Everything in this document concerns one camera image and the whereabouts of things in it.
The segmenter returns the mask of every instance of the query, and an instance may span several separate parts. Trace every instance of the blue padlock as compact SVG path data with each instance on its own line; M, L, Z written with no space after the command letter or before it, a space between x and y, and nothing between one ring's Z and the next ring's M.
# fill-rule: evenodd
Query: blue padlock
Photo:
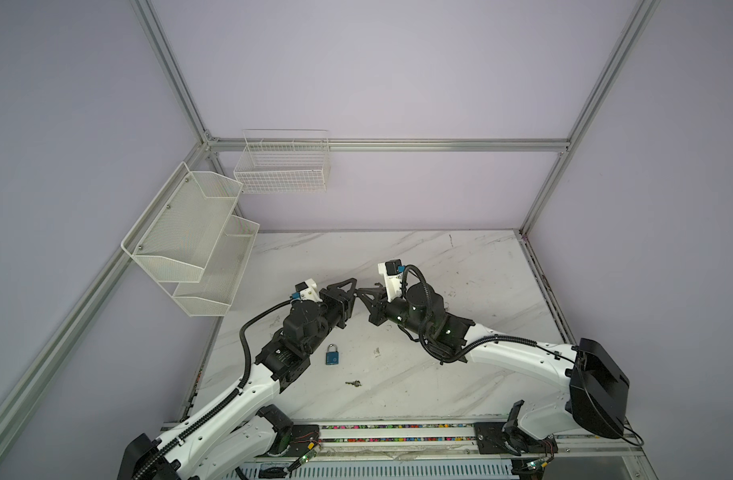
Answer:
M340 352L337 352L337 345L331 343L326 347L326 365L337 365L340 363Z

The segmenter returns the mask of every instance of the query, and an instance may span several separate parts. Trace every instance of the wall-mounted basket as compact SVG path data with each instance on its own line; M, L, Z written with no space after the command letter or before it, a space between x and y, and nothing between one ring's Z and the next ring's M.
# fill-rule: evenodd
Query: wall-mounted basket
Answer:
M234 176L245 194L326 191L326 130L244 130L244 139Z
M173 177L182 178L152 224L140 234L143 214L122 249L189 316L225 315L260 226L233 215L240 182L186 164Z

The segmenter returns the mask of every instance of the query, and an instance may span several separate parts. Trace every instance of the aluminum frame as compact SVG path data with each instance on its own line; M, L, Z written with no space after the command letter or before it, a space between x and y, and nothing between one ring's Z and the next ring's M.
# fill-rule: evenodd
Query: aluminum frame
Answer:
M188 86L185 84L185 78L182 76L180 66L174 59L174 53L169 46L164 29L161 27L161 21L156 14L153 3L150 0L129 1L134 9L134 14L137 15L137 19L140 21L140 25L142 25L145 35L148 37L150 47L153 49L158 63L160 63L161 68L164 70L169 86L177 97L177 101L182 108L190 129L202 143L207 141L207 129L204 127L204 122L201 120L196 104L193 101L193 95L190 94L190 90L188 90Z
M561 339L566 343L577 345L577 340L574 338L574 335L569 329L569 323L566 321L566 317L563 316L561 307L558 306L556 297L553 294L553 289L550 287L550 284L547 283L545 273L542 271L542 267L537 261L537 255L531 248L529 239L525 235L522 235L518 230L514 231L516 237L518 238L518 243L521 245L521 250L524 252L526 261L529 263L529 268L531 269L532 274L534 274L534 281L536 281L537 286L540 287L542 296L547 303L547 308L551 311L551 314L553 315L553 320L556 322L556 327L558 328L558 333L561 334Z
M291 141L292 139L274 139ZM214 151L241 151L243 138L213 138L207 144ZM565 138L330 138L330 151L554 151L569 148Z
M487 416L487 417L475 417L475 418L459 418L455 419L455 422L473 424L477 422L505 422L506 416ZM402 420L392 419L390 423L443 423L449 422L449 419L444 418L427 418L424 420ZM322 421L322 420L311 420L310 423L314 425L337 425L347 426L349 424L356 425L369 425L376 423L386 423L385 420L371 421L371 420L357 420L357 421ZM412 440L411 437L416 435L413 432L429 432L428 436L449 436L449 437L471 437L474 435L473 427L448 427L448 428L423 428L422 430L415 430L414 428L407 428L407 432L403 432L403 429L391 428L387 429L380 428L346 428L346 429L335 429L330 431L328 429L321 430L320 443L324 448L329 448L328 452L324 452L324 456L316 457L316 461L325 460L349 460L355 461L358 458L361 459L374 459L384 458L385 454L389 452L392 455L398 455L399 453L411 453L412 457L423 458L423 459L454 459L454 458L514 458L510 454L481 454L477 451L477 444L475 440L459 440L459 441L446 441L439 440L434 442L416 441ZM448 432L448 434L439 434L438 432ZM401 442L376 442L371 444L372 450L364 451L364 442L331 442L328 441L331 438L370 438L370 437L384 437L394 436L397 438L406 438L405 441ZM592 435L589 432L581 428L561 432L553 436L557 445L556 456L562 457L645 457L643 449L641 447L631 446L622 439L612 438L601 438ZM633 438L632 435L627 434L627 438ZM444 448L428 448L429 446L442 446ZM534 458L540 457L541 454L525 453L522 458Z
M121 248L116 250L0 405L0 465L46 397L52 380L60 373L85 332L91 327L95 314L130 262L131 258Z
M222 328L222 322L224 318L225 317L218 316L214 321L212 331L209 334L209 341L204 347L204 351L201 352L201 357L199 357L198 369L193 373L193 380L190 382L191 387L188 390L188 393L183 398L182 404L180 405L177 421L171 423L171 427L175 427L181 422L184 422L186 419L188 419L190 409L193 408L193 398L198 392L198 387L200 387L201 385L201 380L204 379L204 376L201 375L201 373L204 371L204 369L207 368L207 362L209 361L209 357L211 356L212 350L214 349L214 343L218 340L218 334L220 333L220 328Z
M649 458L645 455L641 456L625 456L622 458L627 468L627 473L633 480L640 478L641 480L657 480L657 474L654 473Z
M625 29L622 31L619 40L614 45L614 50L609 56L606 65L603 67L601 76L596 81L593 91L590 97L585 101L585 105L582 108L580 116L577 121L574 122L571 133L569 134L569 147L565 153L558 154L553 168L550 174L545 179L540 193L537 194L537 198L534 199L534 204L529 209L529 213L524 219L524 224L521 226L521 232L524 235L528 235L531 229L534 228L537 218L542 213L545 204L550 199L555 187L558 186L559 180L563 172L569 166L574 153L580 146L582 139L584 138L587 130L590 128L591 123L596 118L596 114L601 109L603 101L609 95L614 82L617 77L620 76L620 71L628 57L630 52L633 51L633 47L643 33L644 28L649 23L649 19L654 14L654 10L657 9L659 0L640 0L636 8L633 10L633 14L625 25Z

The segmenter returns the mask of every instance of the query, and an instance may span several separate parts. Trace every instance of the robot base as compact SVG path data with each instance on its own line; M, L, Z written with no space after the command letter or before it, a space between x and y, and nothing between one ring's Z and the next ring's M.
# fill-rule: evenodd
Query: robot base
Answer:
M514 455L513 451L505 446L506 436L502 432L505 422L479 422L474 423L475 440L478 444L478 453L482 455L501 454ZM544 455L545 444L539 440L530 438L527 453L537 453ZM553 446L553 452L558 450L554 438L546 438L545 442L550 442Z

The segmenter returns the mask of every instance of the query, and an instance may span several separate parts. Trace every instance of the wire mesh shelf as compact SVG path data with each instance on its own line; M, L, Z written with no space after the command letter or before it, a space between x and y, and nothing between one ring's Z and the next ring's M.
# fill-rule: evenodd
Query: wire mesh shelf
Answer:
M244 130L234 176L246 194L324 192L329 179L326 130Z
M122 249L189 316L222 316L236 296L260 226L233 215L239 181L191 171L186 164L175 175L181 180L153 222L140 234L143 214Z
M233 303L258 224L231 215L199 283L179 283L172 298L191 316L224 316Z

